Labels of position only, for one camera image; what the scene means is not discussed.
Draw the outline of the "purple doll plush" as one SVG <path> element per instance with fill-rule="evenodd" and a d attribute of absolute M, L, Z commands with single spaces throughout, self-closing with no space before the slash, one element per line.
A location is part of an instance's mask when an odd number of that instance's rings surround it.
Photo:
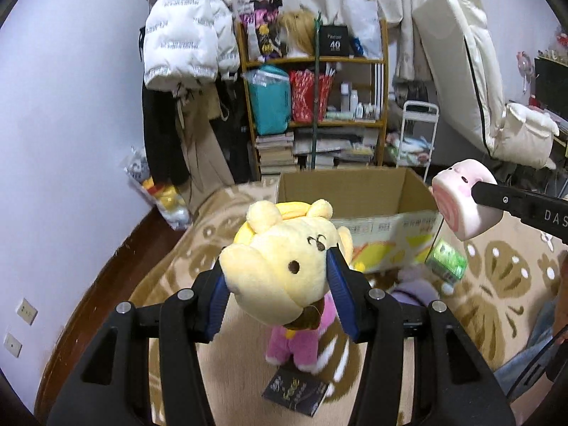
<path fill-rule="evenodd" d="M 442 294 L 452 295 L 454 286 L 443 281 L 423 263 L 399 270 L 397 282 L 389 293 L 400 303 L 427 307 Z"/>

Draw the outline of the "yellow bear plush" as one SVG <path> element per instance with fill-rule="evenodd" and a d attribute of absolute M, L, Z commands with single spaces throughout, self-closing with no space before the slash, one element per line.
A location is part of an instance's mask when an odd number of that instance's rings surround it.
<path fill-rule="evenodd" d="M 219 256 L 226 285 L 244 312 L 292 331 L 322 324 L 326 252 L 337 247 L 346 262 L 353 257 L 349 229 L 335 227 L 332 216 L 324 199 L 249 206 L 245 224 Z"/>

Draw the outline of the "pink swiss roll plush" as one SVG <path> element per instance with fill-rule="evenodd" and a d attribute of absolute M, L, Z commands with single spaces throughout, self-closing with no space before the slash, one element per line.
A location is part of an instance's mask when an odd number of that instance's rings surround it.
<path fill-rule="evenodd" d="M 490 170 L 474 159 L 456 163 L 432 179 L 431 191 L 438 210 L 461 241 L 479 236 L 503 218 L 501 210 L 476 203 L 472 189 L 477 182 L 497 183 Z"/>

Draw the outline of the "pink bear plush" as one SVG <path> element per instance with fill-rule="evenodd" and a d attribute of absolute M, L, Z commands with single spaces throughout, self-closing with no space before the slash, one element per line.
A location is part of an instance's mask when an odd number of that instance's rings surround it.
<path fill-rule="evenodd" d="M 284 365 L 293 358 L 294 365 L 302 372 L 313 373 L 316 368 L 319 340 L 337 316 L 331 292 L 323 299 L 322 317 L 315 330 L 289 330 L 273 327 L 265 351 L 266 362 L 270 365 Z"/>

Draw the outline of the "green snack packet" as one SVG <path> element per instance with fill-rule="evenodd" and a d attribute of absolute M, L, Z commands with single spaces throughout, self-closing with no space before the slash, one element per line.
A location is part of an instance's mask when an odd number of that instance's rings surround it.
<path fill-rule="evenodd" d="M 445 240 L 438 240 L 426 257 L 426 266 L 444 282 L 455 285 L 463 279 L 468 261 Z"/>

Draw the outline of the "beige patterned rug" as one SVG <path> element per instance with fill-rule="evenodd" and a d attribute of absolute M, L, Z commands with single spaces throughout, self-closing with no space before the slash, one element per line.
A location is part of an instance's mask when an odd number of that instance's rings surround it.
<path fill-rule="evenodd" d="M 275 200 L 276 194 L 276 178 L 215 192 L 172 251 L 139 282 L 131 301 L 137 307 L 157 304 L 190 286 L 233 240 L 249 205 L 260 199 Z M 556 297 L 566 246 L 510 215 L 467 242 L 459 241 L 448 228 L 441 230 L 440 238 L 467 258 L 468 268 L 453 288 L 440 281 L 434 286 L 488 365 L 499 368 L 526 347 L 540 310 Z M 268 340 L 269 329 L 230 302 L 214 341 L 199 345 L 199 365 L 215 422 L 346 424 L 359 385 L 365 346 L 352 343 L 339 323 L 327 329 L 316 372 L 329 390 L 316 414 L 307 416 L 263 397 L 275 372 L 265 359 Z"/>

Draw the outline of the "cardboard box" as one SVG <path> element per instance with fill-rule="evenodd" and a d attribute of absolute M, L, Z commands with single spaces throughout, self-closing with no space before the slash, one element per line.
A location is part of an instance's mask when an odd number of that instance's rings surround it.
<path fill-rule="evenodd" d="M 348 167 L 287 173 L 279 202 L 327 200 L 332 222 L 353 237 L 353 268 L 375 273 L 423 263 L 442 224 L 423 179 L 404 167 Z"/>

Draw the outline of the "black booklet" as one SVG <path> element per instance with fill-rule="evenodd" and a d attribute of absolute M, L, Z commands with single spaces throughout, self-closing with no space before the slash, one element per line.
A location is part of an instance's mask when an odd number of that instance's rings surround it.
<path fill-rule="evenodd" d="M 262 398 L 294 413 L 313 417 L 328 389 L 329 383 L 310 373 L 281 366 L 264 389 Z"/>

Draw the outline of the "bag of toys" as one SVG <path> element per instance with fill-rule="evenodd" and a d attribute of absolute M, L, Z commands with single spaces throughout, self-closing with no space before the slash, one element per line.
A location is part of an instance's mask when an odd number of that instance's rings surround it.
<path fill-rule="evenodd" d="M 155 206 L 169 227 L 185 231 L 192 224 L 192 216 L 185 200 L 171 183 L 155 183 L 149 169 L 144 148 L 132 147 L 123 161 L 129 184 Z"/>

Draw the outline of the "white metal cart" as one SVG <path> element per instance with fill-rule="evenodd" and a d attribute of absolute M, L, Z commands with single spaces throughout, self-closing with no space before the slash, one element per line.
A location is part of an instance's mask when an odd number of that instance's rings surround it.
<path fill-rule="evenodd" d="M 439 107 L 430 102 L 407 100 L 403 104 L 402 120 L 396 131 L 386 136 L 386 152 L 395 167 L 410 167 L 422 171 L 426 182 L 440 117 Z"/>

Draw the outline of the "teal bag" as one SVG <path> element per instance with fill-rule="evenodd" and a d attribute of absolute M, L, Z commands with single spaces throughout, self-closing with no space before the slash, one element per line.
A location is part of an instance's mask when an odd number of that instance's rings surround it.
<path fill-rule="evenodd" d="M 291 120 L 289 75 L 273 65 L 263 65 L 244 74 L 256 131 L 260 136 L 284 133 Z"/>

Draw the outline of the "red gift bag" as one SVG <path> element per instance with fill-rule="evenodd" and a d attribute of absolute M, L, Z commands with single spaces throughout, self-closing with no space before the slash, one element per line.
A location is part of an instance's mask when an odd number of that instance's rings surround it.
<path fill-rule="evenodd" d="M 333 84 L 332 75 L 319 75 L 318 97 L 319 116 L 322 122 L 326 115 L 329 93 Z M 296 123 L 311 124 L 314 118 L 315 73 L 311 70 L 294 70 L 290 72 L 292 91 L 292 118 Z"/>

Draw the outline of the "white puffer jacket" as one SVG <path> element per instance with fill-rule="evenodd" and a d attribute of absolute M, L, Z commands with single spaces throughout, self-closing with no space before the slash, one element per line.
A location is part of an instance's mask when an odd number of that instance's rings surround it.
<path fill-rule="evenodd" d="M 157 0 L 145 22 L 143 81 L 153 91 L 232 80 L 240 67 L 233 15 L 223 0 Z"/>

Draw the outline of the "black box on shelf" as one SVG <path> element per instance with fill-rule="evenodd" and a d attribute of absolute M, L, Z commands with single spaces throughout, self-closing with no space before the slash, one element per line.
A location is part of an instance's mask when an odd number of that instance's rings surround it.
<path fill-rule="evenodd" d="M 319 55 L 328 57 L 349 56 L 349 29 L 346 25 L 322 25 L 319 31 Z"/>

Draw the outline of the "wall socket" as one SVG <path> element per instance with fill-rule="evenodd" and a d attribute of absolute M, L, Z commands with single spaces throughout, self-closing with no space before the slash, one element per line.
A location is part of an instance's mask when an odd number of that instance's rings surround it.
<path fill-rule="evenodd" d="M 28 325 L 32 325 L 38 315 L 38 310 L 26 298 L 23 298 L 16 309 L 16 314 Z"/>

